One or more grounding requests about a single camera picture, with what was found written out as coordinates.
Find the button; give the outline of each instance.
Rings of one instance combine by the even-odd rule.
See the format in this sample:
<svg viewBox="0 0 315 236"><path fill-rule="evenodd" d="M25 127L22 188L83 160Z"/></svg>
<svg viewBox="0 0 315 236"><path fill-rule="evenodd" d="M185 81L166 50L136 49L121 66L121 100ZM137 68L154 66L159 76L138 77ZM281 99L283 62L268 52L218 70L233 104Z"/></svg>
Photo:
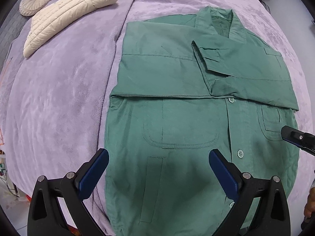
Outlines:
<svg viewBox="0 0 315 236"><path fill-rule="evenodd" d="M239 158L243 158L243 156L244 156L243 151L242 151L242 150L238 150L238 151L237 151L237 156L238 156Z"/></svg>

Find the quilted jacket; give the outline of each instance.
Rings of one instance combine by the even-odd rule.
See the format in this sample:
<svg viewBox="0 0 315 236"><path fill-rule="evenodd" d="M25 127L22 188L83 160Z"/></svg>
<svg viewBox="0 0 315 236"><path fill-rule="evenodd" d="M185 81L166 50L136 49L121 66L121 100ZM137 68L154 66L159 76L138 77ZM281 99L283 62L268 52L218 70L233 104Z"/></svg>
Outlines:
<svg viewBox="0 0 315 236"><path fill-rule="evenodd" d="M58 0L37 12L24 44L23 55L31 56L40 46L73 21L117 0Z"/></svg>

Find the jacket collar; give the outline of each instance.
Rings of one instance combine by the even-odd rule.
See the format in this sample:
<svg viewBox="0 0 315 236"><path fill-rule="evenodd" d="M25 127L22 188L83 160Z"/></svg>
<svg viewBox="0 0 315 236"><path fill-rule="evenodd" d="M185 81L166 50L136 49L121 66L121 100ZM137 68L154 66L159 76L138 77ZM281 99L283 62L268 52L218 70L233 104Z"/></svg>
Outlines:
<svg viewBox="0 0 315 236"><path fill-rule="evenodd" d="M196 28L205 29L211 34L218 34L213 26L212 17L222 17L231 23L229 39L240 43L246 43L246 29L234 10L225 10L207 6L199 10L196 16Z"/></svg>

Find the purple blanket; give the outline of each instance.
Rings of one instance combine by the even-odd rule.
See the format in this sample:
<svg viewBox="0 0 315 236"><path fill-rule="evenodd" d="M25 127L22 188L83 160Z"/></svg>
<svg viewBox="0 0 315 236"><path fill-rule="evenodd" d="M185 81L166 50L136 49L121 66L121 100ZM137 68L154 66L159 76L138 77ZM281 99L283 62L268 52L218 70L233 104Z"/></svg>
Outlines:
<svg viewBox="0 0 315 236"><path fill-rule="evenodd" d="M9 175L31 195L36 179L76 171L103 147L108 97L117 83L126 22L196 13L207 5L233 8L246 28L282 53L300 111L299 129L312 132L310 99L303 71L283 32L258 0L119 0L85 15L54 36L29 59L22 48L28 22L13 42L0 76L0 143ZM296 183L288 198L292 235L303 219L314 158L300 151ZM100 227L114 235L106 217L104 175L86 207ZM66 214L69 224L74 225Z"/></svg>

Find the round cushion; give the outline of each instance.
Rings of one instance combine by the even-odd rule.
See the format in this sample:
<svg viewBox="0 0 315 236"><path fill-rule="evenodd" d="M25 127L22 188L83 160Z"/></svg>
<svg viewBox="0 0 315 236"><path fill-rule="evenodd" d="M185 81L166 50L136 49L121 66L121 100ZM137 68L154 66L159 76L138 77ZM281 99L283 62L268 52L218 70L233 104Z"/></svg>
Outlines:
<svg viewBox="0 0 315 236"><path fill-rule="evenodd" d="M21 0L19 11L23 16L35 15L50 0Z"/></svg>

